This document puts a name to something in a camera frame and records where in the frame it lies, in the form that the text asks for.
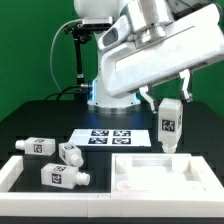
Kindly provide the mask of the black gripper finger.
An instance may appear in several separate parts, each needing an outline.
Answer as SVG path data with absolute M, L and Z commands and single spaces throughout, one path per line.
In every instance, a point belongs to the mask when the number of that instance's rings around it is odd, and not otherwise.
M 140 95 L 149 103 L 150 107 L 151 107 L 151 111 L 153 113 L 156 113 L 156 107 L 154 104 L 154 99 L 148 94 L 149 92 L 149 87 L 148 86 L 142 86 L 139 88 L 139 93 Z
M 192 94 L 188 91 L 191 73 L 188 69 L 185 69 L 179 73 L 179 77 L 183 80 L 181 99 L 186 102 L 191 102 L 193 100 Z

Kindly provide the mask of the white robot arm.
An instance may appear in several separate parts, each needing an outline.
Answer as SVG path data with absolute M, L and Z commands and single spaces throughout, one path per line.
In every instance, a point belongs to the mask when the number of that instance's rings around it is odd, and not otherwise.
M 74 0 L 81 27 L 95 34 L 98 75 L 90 108 L 123 113 L 137 94 L 176 77 L 188 92 L 190 73 L 224 60 L 222 11 L 213 0 Z

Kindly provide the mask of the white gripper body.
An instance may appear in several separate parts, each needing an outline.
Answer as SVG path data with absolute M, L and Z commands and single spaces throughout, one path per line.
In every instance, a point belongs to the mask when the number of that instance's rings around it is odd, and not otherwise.
M 98 40 L 108 95 L 123 98 L 185 70 L 224 60 L 221 12 L 209 4 L 178 20 L 163 2 L 131 2 Z

